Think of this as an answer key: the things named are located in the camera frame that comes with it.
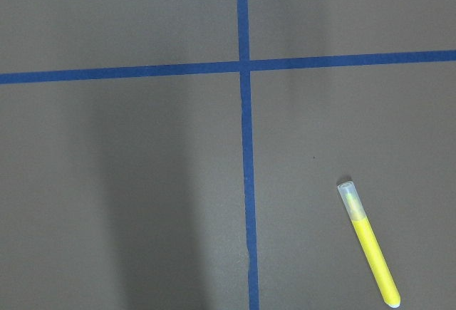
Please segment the yellow highlighter pen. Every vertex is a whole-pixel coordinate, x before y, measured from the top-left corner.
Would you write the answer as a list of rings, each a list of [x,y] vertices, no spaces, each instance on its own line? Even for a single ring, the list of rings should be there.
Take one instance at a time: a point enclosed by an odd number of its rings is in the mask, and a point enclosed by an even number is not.
[[[339,184],[337,189],[383,301],[392,309],[398,308],[401,305],[400,293],[364,210],[356,186],[353,181],[347,181]]]

